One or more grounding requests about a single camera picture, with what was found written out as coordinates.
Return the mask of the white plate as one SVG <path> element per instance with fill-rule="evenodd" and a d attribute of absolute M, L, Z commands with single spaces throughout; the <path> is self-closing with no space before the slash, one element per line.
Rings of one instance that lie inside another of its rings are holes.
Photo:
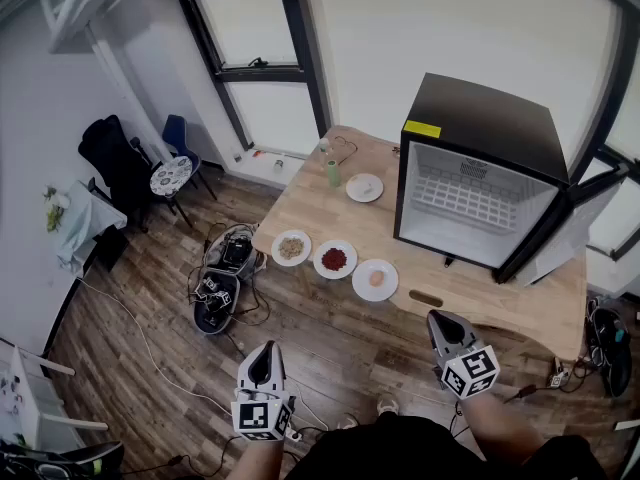
<path fill-rule="evenodd" d="M 337 272 L 327 270 L 321 263 L 324 253 L 330 248 L 342 249 L 347 256 L 347 264 Z M 337 280 L 350 275 L 357 266 L 357 252 L 355 248 L 344 240 L 328 240 L 318 247 L 314 254 L 313 265 L 318 274 L 325 279 Z"/>
<path fill-rule="evenodd" d="M 281 257 L 279 251 L 278 251 L 278 247 L 280 242 L 282 241 L 283 238 L 285 237 L 298 237 L 301 240 L 304 241 L 305 243 L 305 248 L 303 253 L 298 256 L 295 257 L 293 259 L 290 260 L 285 260 Z M 305 260 L 308 259 L 310 253 L 312 250 L 312 246 L 311 246 L 311 239 L 310 237 L 303 231 L 301 230 L 288 230 L 285 232 L 280 233 L 273 241 L 272 246 L 271 246 L 271 255 L 272 258 L 274 259 L 274 261 L 284 267 L 294 267 L 294 266 L 298 266 L 300 264 L 302 264 Z"/>
<path fill-rule="evenodd" d="M 370 183 L 373 190 L 363 194 L 360 187 L 363 183 Z M 354 201 L 359 203 L 369 203 L 377 200 L 384 191 L 382 180 L 376 175 L 369 173 L 359 173 L 352 176 L 346 184 L 346 193 Z"/>
<path fill-rule="evenodd" d="M 372 287 L 369 276 L 372 271 L 383 270 L 385 281 L 381 286 Z M 398 288 L 399 276 L 395 267 L 381 259 L 370 259 L 356 267 L 352 275 L 352 286 L 356 294 L 368 302 L 381 302 L 389 299 Z"/>

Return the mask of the round patterned cushion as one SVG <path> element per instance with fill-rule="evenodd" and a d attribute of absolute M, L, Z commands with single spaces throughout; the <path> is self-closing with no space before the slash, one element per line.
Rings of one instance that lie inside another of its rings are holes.
<path fill-rule="evenodd" d="M 187 156 L 177 156 L 161 164 L 150 178 L 151 192 L 160 197 L 172 198 L 191 178 L 193 167 Z"/>

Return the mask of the spare hand-held gripper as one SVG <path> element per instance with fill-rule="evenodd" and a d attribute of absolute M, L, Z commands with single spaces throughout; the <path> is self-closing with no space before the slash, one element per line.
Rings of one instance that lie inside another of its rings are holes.
<path fill-rule="evenodd" d="M 200 281 L 196 293 L 208 311 L 219 311 L 229 306 L 232 302 L 230 292 L 219 279 L 214 277 L 204 277 Z"/>

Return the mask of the person's black clothing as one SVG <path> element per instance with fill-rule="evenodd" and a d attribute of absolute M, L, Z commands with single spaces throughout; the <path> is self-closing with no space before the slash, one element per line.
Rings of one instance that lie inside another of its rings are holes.
<path fill-rule="evenodd" d="M 524 463 L 483 460 L 427 418 L 388 413 L 325 433 L 285 480 L 607 480 L 579 436 L 547 441 Z"/>

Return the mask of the white power adapter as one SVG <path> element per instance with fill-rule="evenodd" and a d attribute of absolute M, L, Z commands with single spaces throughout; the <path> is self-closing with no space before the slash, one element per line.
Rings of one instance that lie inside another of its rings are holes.
<path fill-rule="evenodd" d="M 567 376 L 568 371 L 565 369 L 563 363 L 558 357 L 555 357 L 551 362 L 551 373 L 547 381 L 547 386 L 551 389 L 558 389 L 564 384 Z"/>

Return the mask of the black mini fridge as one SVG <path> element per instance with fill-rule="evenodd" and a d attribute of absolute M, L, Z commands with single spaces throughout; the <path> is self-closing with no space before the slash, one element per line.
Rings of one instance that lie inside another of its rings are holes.
<path fill-rule="evenodd" d="M 546 107 L 437 74 L 422 80 L 400 149 L 395 237 L 487 268 L 499 284 L 535 284 L 580 255 L 624 173 L 571 182 Z M 516 230 L 417 207 L 410 199 L 416 178 L 441 172 L 516 193 Z"/>

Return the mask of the black-framed window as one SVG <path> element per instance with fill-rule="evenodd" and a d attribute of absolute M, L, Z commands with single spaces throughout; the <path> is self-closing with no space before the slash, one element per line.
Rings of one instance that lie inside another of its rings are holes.
<path fill-rule="evenodd" d="M 612 65 L 587 137 L 571 165 L 573 180 L 618 175 L 618 191 L 594 220 L 587 248 L 621 263 L 640 252 L 640 13 L 617 11 Z"/>
<path fill-rule="evenodd" d="M 305 157 L 332 125 L 308 0 L 178 0 L 244 150 Z"/>

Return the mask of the bunch of flowers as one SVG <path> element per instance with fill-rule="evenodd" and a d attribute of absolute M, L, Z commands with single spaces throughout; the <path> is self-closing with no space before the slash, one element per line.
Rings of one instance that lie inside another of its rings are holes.
<path fill-rule="evenodd" d="M 62 217 L 70 206 L 70 199 L 51 185 L 46 186 L 43 197 L 46 206 L 46 230 L 51 233 L 59 228 Z"/>

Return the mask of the black office chair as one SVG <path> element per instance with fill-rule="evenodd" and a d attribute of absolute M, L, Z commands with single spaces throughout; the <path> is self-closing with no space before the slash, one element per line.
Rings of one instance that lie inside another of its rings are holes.
<path fill-rule="evenodd" d="M 110 115 L 92 123 L 82 135 L 78 152 L 102 177 L 112 205 L 147 233 L 153 200 L 151 167 L 127 141 L 119 118 Z"/>

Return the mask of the black and green bag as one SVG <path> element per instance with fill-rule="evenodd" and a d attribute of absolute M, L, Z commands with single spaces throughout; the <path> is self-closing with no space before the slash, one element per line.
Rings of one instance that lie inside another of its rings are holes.
<path fill-rule="evenodd" d="M 45 452 L 0 440 L 0 480 L 120 480 L 121 441 Z"/>

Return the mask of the person's right forearm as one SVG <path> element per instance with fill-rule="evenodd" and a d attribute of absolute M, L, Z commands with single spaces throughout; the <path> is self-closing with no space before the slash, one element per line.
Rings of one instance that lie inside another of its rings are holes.
<path fill-rule="evenodd" d="M 460 406 L 488 461 L 521 465 L 546 442 L 525 416 L 490 392 L 463 399 Z"/>

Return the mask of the blue chair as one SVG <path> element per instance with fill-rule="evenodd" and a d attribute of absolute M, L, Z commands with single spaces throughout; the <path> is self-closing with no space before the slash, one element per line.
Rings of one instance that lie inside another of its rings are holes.
<path fill-rule="evenodd" d="M 194 177 L 197 176 L 200 179 L 201 184 L 207 189 L 207 191 L 213 197 L 213 199 L 216 200 L 217 196 L 215 195 L 214 191 L 211 189 L 208 182 L 205 180 L 204 176 L 200 172 L 200 167 L 202 165 L 201 157 L 197 153 L 192 151 L 187 144 L 187 121 L 185 120 L 185 118 L 179 115 L 170 114 L 165 121 L 165 125 L 162 132 L 162 140 L 167 145 L 171 146 L 174 149 L 174 153 L 175 153 L 174 157 L 187 156 L 191 159 L 193 173 L 187 183 L 191 183 L 195 188 L 197 188 L 198 185 L 194 181 Z M 187 217 L 186 213 L 184 212 L 184 210 L 182 209 L 181 205 L 177 200 L 178 192 L 172 198 L 165 198 L 160 196 L 157 196 L 157 197 L 165 201 L 165 203 L 167 204 L 167 206 L 169 207 L 172 213 L 174 213 L 175 211 L 178 211 L 182 216 L 182 218 L 184 219 L 184 221 L 187 223 L 187 225 L 189 227 L 192 227 L 191 221 L 189 220 L 189 218 Z"/>

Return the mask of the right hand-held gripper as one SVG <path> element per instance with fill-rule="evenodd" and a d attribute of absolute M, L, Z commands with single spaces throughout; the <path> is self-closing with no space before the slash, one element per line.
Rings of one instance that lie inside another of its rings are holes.
<path fill-rule="evenodd" d="M 467 349 L 477 340 L 471 323 L 448 311 L 430 311 L 427 328 L 436 361 L 442 367 L 440 381 L 458 399 L 468 399 L 489 390 L 500 374 L 500 366 L 490 345 L 473 349 L 452 357 Z"/>

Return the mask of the person's left forearm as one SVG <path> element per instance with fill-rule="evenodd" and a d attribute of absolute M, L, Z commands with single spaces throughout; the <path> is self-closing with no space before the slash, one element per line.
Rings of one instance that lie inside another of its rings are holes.
<path fill-rule="evenodd" d="M 279 480 L 283 441 L 250 442 L 225 480 Z"/>

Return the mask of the beige oat food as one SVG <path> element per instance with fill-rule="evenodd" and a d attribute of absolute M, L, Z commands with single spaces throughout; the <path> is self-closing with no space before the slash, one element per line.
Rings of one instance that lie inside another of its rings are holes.
<path fill-rule="evenodd" d="M 279 244 L 278 251 L 285 260 L 300 256 L 305 248 L 305 243 L 298 237 L 285 237 Z"/>

